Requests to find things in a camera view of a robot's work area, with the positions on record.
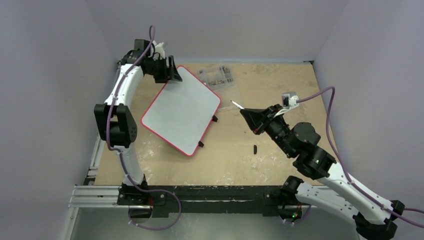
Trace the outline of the white whiteboard marker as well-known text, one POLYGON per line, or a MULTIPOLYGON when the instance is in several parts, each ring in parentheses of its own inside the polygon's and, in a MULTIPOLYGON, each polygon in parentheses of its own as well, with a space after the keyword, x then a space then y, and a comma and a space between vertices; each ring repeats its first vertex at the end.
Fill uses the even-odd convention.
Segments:
POLYGON ((235 102, 233 100, 231 100, 231 103, 234 104, 240 110, 244 110, 245 109, 243 106, 241 106, 240 104, 238 104, 237 102, 235 102))

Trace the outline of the red framed whiteboard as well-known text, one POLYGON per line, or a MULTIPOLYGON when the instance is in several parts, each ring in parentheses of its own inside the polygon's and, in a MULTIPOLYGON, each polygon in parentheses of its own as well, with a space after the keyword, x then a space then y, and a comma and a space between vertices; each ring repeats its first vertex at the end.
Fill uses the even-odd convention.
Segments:
POLYGON ((186 67, 181 81, 168 81, 140 119, 146 129, 191 157, 213 120, 221 98, 186 67))

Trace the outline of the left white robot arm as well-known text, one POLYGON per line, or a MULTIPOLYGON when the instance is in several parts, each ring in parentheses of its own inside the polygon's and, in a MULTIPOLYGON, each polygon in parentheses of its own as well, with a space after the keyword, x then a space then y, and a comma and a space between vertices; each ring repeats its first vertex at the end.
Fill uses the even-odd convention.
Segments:
POLYGON ((138 125, 131 112, 136 88, 145 75, 155 83, 181 82, 174 57, 166 56, 163 43, 135 39, 134 47, 118 63, 116 83, 109 97, 96 104, 93 112, 100 138, 109 151, 114 152, 123 172, 118 204, 154 205, 176 195, 165 189, 149 189, 135 150, 138 125))

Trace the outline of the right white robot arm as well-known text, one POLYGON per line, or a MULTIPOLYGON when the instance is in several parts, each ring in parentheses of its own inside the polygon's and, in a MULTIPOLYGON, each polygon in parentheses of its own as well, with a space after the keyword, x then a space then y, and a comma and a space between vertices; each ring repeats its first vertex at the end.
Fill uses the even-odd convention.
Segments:
POLYGON ((355 226, 356 232, 366 240, 391 240, 398 229, 395 220, 405 206, 399 200, 379 197, 369 188, 362 191, 353 186, 356 179, 343 168, 335 157, 319 147, 321 136, 309 122, 290 127, 282 115, 279 104, 266 109, 241 108, 240 114, 255 134, 266 133, 303 176, 316 180, 330 190, 320 193, 312 185, 295 176, 289 176, 280 196, 288 204, 296 200, 316 206, 355 226))

